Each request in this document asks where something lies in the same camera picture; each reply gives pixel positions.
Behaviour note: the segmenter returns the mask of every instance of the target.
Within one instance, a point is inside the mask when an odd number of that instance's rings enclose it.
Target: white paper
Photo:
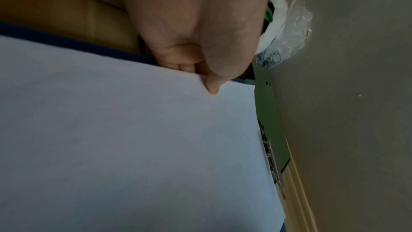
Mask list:
[[[0,37],[0,231],[279,231],[254,87]]]

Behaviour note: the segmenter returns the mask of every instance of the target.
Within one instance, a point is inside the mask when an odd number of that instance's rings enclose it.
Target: wall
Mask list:
[[[308,0],[309,45],[272,71],[319,232],[412,225],[411,0]]]

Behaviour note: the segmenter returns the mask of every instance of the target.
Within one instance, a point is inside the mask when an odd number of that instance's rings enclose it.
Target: white plush toy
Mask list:
[[[288,3],[286,0],[269,0],[263,30],[259,39],[256,54],[263,52],[282,32],[286,21]]]

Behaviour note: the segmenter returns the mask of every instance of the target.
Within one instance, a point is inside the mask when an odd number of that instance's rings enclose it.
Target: human hand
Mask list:
[[[208,75],[206,87],[251,63],[267,0],[125,0],[137,32],[163,67]]]

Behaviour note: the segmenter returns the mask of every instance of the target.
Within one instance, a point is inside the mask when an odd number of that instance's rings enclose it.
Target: green board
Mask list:
[[[283,170],[291,156],[280,124],[272,80],[267,69],[254,64],[253,71],[256,80],[250,82],[255,85],[254,99],[257,118],[265,128],[267,138],[271,141],[276,163]]]

